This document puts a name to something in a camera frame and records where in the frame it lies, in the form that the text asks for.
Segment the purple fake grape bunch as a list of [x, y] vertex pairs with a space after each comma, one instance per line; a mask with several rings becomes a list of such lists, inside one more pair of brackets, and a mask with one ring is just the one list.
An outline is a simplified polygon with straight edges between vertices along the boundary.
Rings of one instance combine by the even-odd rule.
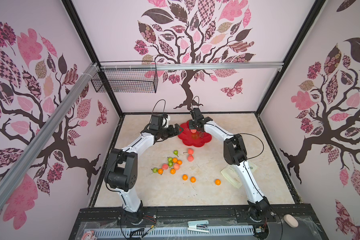
[[205, 136], [205, 133], [204, 133], [204, 132], [198, 131], [198, 137], [199, 137], [200, 139], [203, 139], [204, 136]]

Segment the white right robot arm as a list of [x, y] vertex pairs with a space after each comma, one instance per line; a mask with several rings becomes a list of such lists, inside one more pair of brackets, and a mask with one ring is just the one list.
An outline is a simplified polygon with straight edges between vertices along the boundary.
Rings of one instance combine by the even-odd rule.
[[270, 211], [270, 203], [260, 190], [249, 166], [249, 157], [242, 134], [233, 134], [220, 127], [210, 117], [204, 117], [200, 109], [190, 110], [192, 119], [189, 121], [190, 130], [208, 133], [223, 142], [223, 156], [228, 165], [233, 166], [242, 181], [249, 205], [249, 217], [254, 222], [266, 218]]

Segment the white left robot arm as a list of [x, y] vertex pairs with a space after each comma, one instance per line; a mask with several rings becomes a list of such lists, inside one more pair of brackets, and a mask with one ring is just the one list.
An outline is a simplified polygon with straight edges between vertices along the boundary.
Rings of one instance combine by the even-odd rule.
[[113, 149], [109, 154], [104, 182], [110, 192], [117, 193], [122, 200], [122, 217], [133, 225], [143, 221], [143, 202], [134, 186], [138, 178], [138, 157], [157, 142], [180, 135], [184, 129], [170, 125], [167, 114], [151, 115], [150, 122], [131, 144], [122, 149]]

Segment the red flower fruit bowl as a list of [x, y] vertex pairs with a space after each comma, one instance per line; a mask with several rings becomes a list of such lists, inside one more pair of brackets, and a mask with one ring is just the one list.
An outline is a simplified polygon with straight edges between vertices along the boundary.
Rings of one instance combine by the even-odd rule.
[[204, 138], [200, 139], [198, 137], [198, 132], [194, 134], [191, 133], [188, 122], [182, 123], [180, 126], [184, 131], [178, 136], [178, 138], [188, 147], [201, 148], [212, 140], [211, 134], [205, 133]]

